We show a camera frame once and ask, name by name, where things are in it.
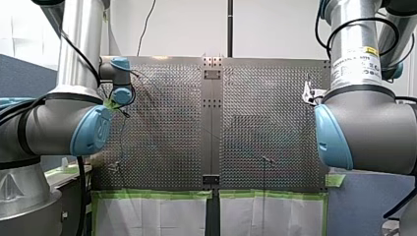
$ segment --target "white wall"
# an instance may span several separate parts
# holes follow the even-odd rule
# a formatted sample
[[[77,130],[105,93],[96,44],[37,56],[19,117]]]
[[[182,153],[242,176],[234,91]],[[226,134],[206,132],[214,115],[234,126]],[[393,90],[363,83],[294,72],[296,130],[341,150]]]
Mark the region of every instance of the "white wall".
[[[30,0],[0,0],[0,53],[56,69],[59,38]]]
[[[152,0],[112,0],[110,24],[103,26],[103,55],[136,55]],[[30,0],[0,0],[0,53],[56,68],[59,40]],[[314,23],[318,0],[235,0],[234,56],[327,59],[317,44]],[[329,26],[321,21],[326,40]],[[227,52],[227,0],[156,0],[141,49],[142,56],[218,56]],[[413,53],[394,85],[397,94],[417,95]]]
[[[113,0],[111,54],[136,55],[152,0]],[[218,56],[226,51],[225,0],[156,0],[141,55]]]

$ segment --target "black cable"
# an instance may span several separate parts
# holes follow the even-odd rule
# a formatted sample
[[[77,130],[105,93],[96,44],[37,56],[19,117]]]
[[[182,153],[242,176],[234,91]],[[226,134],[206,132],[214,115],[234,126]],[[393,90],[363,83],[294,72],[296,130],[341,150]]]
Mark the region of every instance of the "black cable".
[[[17,104],[16,106],[10,107],[10,110],[8,109],[3,110],[1,112],[1,120],[0,120],[0,126],[11,120],[12,118],[21,115],[31,109],[34,109],[39,104],[43,103],[43,100],[46,98],[46,95],[41,96],[37,100],[34,100],[31,104],[25,103],[25,106],[23,106],[21,103]]]
[[[155,7],[155,3],[156,3],[156,0],[153,0],[152,7],[150,8],[147,19],[145,20],[145,27],[144,27],[144,31],[142,32],[141,38],[139,39],[138,53],[136,54],[136,56],[139,56],[139,53],[141,52],[142,39],[144,39],[145,33],[147,32],[149,17],[153,12],[153,8]]]
[[[395,47],[396,47],[396,45],[398,44],[398,42],[399,42],[399,30],[398,30],[398,28],[396,27],[396,25],[394,24],[394,23],[392,23],[392,22],[390,22],[389,20],[387,20],[387,19],[383,19],[383,18],[376,18],[376,17],[373,17],[373,18],[359,18],[359,19],[355,19],[355,20],[352,20],[352,21],[348,21],[348,22],[346,22],[346,23],[344,23],[344,24],[342,24],[342,25],[340,25],[338,28],[336,28],[332,33],[331,33],[331,35],[330,35],[330,37],[328,38],[328,43],[327,43],[327,45],[326,45],[326,51],[327,51],[327,53],[328,53],[328,58],[331,58],[331,54],[330,54],[330,52],[331,52],[331,47],[330,47],[330,45],[331,45],[331,43],[332,43],[332,41],[333,41],[333,39],[334,39],[334,37],[341,31],[341,30],[343,30],[344,28],[346,28],[346,27],[348,27],[349,25],[351,25],[351,24],[353,24],[353,23],[357,23],[357,22],[381,22],[381,23],[384,23],[384,24],[387,24],[389,27],[391,27],[392,28],[392,30],[394,31],[394,33],[395,33],[395,41],[394,41],[394,43],[392,44],[392,46],[387,50],[387,51],[385,51],[385,52],[382,52],[382,53],[380,53],[380,56],[384,56],[385,54],[387,54],[387,53],[389,53],[389,52],[391,52]]]
[[[83,54],[83,52],[78,49],[78,47],[76,47],[73,42],[70,40],[70,38],[68,38],[68,35],[61,31],[61,36],[68,42],[68,44],[70,44],[70,46],[79,54],[79,56],[81,56],[84,61],[87,63],[89,70],[92,72],[92,74],[95,77],[95,81],[97,82],[97,87],[100,86],[100,81],[101,81],[101,77],[98,74],[97,70],[95,69],[95,67],[92,65],[92,63],[89,61],[89,58],[86,57],[86,55]]]
[[[397,205],[395,205],[392,209],[390,209],[387,213],[384,214],[384,218],[390,218],[395,213],[397,213],[399,210],[401,210],[403,207],[405,207],[414,197],[417,196],[417,179],[414,179],[414,189],[405,196],[404,199],[402,199]]]
[[[80,188],[81,188],[81,203],[80,203],[80,219],[76,236],[82,236],[84,231],[84,222],[86,220],[86,204],[87,204],[87,189],[86,189],[86,171],[84,169],[84,161],[82,156],[77,156],[77,163],[80,171]]]
[[[412,97],[412,96],[396,96],[395,100],[408,100],[408,101],[414,101],[417,103],[417,97]]]
[[[414,32],[413,32],[413,34],[411,34],[411,46],[410,46],[410,49],[408,50],[407,54],[405,54],[405,56],[401,60],[399,60],[398,62],[396,62],[392,66],[387,67],[387,68],[383,68],[383,71],[388,71],[388,70],[396,69],[396,67],[399,64],[401,64],[402,62],[404,62],[411,55],[411,53],[413,52],[415,43],[416,43],[416,39],[415,39],[415,35],[414,35]]]
[[[324,4],[325,4],[325,1],[323,0],[321,0],[319,3],[319,11],[317,12],[317,16],[316,16],[315,34],[316,34],[316,40],[319,43],[319,45],[323,48],[326,48],[326,45],[322,42],[319,36],[319,19],[320,19],[320,15],[322,13],[322,8]]]

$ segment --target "bolt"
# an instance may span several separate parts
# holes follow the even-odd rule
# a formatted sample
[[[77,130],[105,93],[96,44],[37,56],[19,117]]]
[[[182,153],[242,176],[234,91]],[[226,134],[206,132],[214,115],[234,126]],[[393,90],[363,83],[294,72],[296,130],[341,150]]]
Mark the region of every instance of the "bolt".
[[[64,222],[67,218],[68,218],[68,212],[67,211],[62,211],[61,222]]]

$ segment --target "metal clamp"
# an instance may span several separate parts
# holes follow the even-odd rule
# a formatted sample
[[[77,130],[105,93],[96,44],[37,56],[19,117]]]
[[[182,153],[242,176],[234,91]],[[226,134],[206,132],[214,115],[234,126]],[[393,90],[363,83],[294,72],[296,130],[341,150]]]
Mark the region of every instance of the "metal clamp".
[[[326,90],[324,89],[312,89],[312,80],[310,75],[307,75],[307,81],[304,83],[304,92],[302,95],[303,101],[309,105],[320,105],[318,99],[325,97]]]

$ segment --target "metal frame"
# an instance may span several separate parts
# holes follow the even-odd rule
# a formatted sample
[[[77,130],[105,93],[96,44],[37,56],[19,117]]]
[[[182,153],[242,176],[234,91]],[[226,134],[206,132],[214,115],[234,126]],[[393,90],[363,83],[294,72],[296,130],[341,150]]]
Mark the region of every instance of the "metal frame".
[[[314,67],[316,71],[320,71],[319,77],[325,78],[326,83],[319,83],[319,81],[313,81],[312,86],[314,88],[325,89],[329,85],[329,62],[328,61],[319,61],[319,60],[286,60],[286,59],[231,59],[231,58],[220,58],[220,57],[203,57],[203,58],[183,58],[183,57],[129,57],[131,65],[133,68],[138,68],[138,66],[193,66],[196,70],[200,70],[200,76],[194,78],[193,80],[200,80],[200,90],[201,95],[199,97],[199,110],[200,110],[200,132],[201,132],[201,152],[200,155],[196,158],[199,158],[201,161],[201,176],[199,177],[200,182],[196,182],[193,187],[183,186],[180,181],[177,181],[175,184],[175,176],[172,176],[172,186],[171,187],[160,187],[160,186],[144,186],[141,183],[138,183],[138,186],[125,186],[127,188],[143,188],[143,189],[157,189],[157,190],[218,190],[222,188],[219,184],[221,183],[221,167],[220,167],[220,157],[222,152],[222,142],[223,142],[223,113],[224,113],[224,73],[225,68],[230,66],[242,66],[247,65],[250,67],[274,67],[274,68],[292,68],[293,70],[300,70],[300,74],[297,74],[296,80],[300,80],[301,84],[304,84],[304,72],[303,68]],[[177,75],[176,79],[181,80],[180,74]],[[294,99],[299,99],[302,103],[303,87],[300,87],[299,94],[293,94]],[[122,181],[120,175],[121,164],[119,159],[120,149],[117,147],[114,148],[114,151],[110,155],[112,158],[104,158],[104,166],[95,168],[98,174],[94,175],[95,181],[93,185],[97,189],[103,189],[100,187],[100,181],[110,181],[115,187],[121,188]],[[286,191],[295,191],[295,192],[322,192],[325,191],[325,175],[328,172],[328,169],[322,165],[316,166],[320,168],[319,173],[321,175],[321,180],[323,180],[320,185],[313,186],[312,188],[297,187],[293,186],[291,188],[276,188],[276,186],[266,186],[268,189],[272,190],[286,190]],[[137,182],[141,182],[141,178],[138,176],[133,176]],[[245,189],[260,188],[260,183],[254,184],[253,186],[246,186]]]

